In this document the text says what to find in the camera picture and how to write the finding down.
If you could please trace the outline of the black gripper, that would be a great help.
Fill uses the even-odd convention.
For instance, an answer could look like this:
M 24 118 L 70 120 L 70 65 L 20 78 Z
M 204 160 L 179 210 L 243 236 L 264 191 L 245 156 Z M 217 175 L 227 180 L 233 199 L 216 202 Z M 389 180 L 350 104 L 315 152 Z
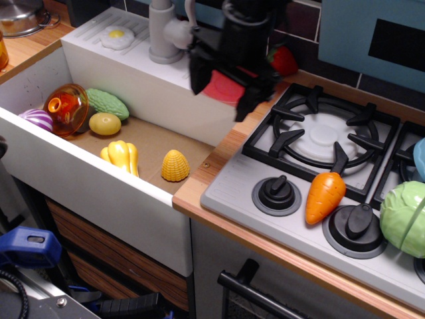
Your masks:
M 236 106 L 235 122 L 243 122 L 257 105 L 269 102 L 275 95 L 280 75 L 266 58 L 268 36 L 263 31 L 216 31 L 206 28 L 192 30 L 188 47 L 191 89 L 201 93 L 217 70 L 245 87 Z

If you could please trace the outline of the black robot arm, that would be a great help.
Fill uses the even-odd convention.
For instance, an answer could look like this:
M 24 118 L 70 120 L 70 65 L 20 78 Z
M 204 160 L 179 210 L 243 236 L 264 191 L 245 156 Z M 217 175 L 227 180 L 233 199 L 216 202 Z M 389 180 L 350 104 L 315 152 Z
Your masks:
M 224 1 L 221 31 L 193 27 L 189 71 L 194 94 L 202 92 L 217 70 L 244 87 L 235 122 L 273 97 L 281 76 L 267 59 L 272 31 L 285 19 L 287 1 Z

